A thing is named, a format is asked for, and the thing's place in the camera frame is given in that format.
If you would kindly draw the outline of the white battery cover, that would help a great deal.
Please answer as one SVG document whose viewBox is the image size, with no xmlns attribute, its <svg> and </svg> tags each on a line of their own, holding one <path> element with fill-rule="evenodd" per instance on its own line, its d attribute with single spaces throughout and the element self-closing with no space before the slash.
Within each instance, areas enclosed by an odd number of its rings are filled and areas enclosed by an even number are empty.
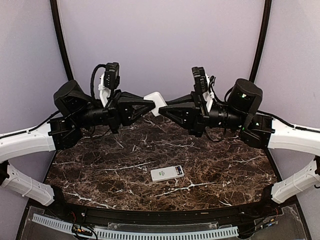
<svg viewBox="0 0 320 240">
<path fill-rule="evenodd" d="M 158 91 L 152 92 L 152 93 L 144 96 L 143 99 L 154 102 L 155 108 L 153 108 L 153 109 L 151 110 L 151 113 L 152 113 L 155 117 L 158 117 L 158 116 L 161 115 L 161 114 L 159 113 L 159 109 L 160 109 L 160 108 L 167 106 L 166 101 L 164 100 L 164 98 L 163 98 L 163 96 L 161 95 L 161 93 L 158 92 Z"/>
</svg>

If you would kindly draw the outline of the white remote control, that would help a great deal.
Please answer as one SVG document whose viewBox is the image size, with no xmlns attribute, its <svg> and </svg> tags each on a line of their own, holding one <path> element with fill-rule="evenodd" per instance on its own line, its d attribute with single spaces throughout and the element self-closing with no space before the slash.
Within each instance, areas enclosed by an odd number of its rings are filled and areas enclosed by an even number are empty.
<svg viewBox="0 0 320 240">
<path fill-rule="evenodd" d="M 167 180 L 172 180 L 172 179 L 184 177 L 185 173 L 183 176 L 177 175 L 176 167 L 180 167 L 182 172 L 184 173 L 184 170 L 181 165 L 152 169 L 150 171 L 152 181 L 153 182 L 162 182 L 162 181 L 167 181 Z"/>
</svg>

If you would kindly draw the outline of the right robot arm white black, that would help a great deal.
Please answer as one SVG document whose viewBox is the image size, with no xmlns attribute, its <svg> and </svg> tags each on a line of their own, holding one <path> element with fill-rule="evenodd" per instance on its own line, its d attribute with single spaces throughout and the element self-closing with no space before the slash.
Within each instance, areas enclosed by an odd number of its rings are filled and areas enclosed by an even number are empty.
<svg viewBox="0 0 320 240">
<path fill-rule="evenodd" d="M 159 113 L 196 137 L 201 137 L 206 128 L 236 130 L 239 139 L 252 148 L 286 149 L 314 155 L 300 171 L 264 188 L 263 200 L 255 205 L 258 216 L 266 217 L 274 210 L 275 203 L 283 203 L 320 182 L 319 129 L 291 124 L 259 111 L 263 91 L 243 78 L 236 80 L 224 103 L 205 99 L 198 82 L 194 88 L 189 95 L 159 108 Z"/>
</svg>

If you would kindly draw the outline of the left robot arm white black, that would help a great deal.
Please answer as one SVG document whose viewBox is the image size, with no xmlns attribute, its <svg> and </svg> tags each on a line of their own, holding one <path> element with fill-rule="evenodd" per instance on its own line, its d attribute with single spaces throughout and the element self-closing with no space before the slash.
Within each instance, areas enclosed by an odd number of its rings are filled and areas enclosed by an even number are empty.
<svg viewBox="0 0 320 240">
<path fill-rule="evenodd" d="M 152 100 L 116 90 L 110 102 L 103 105 L 85 94 L 75 80 L 62 85 L 53 95 L 60 117 L 53 115 L 40 125 L 0 136 L 0 185 L 33 199 L 60 218 L 67 218 L 70 206 L 63 201 L 62 191 L 20 172 L 10 159 L 39 152 L 74 147 L 83 137 L 82 129 L 109 126 L 118 133 L 120 126 L 129 126 L 156 107 Z"/>
</svg>

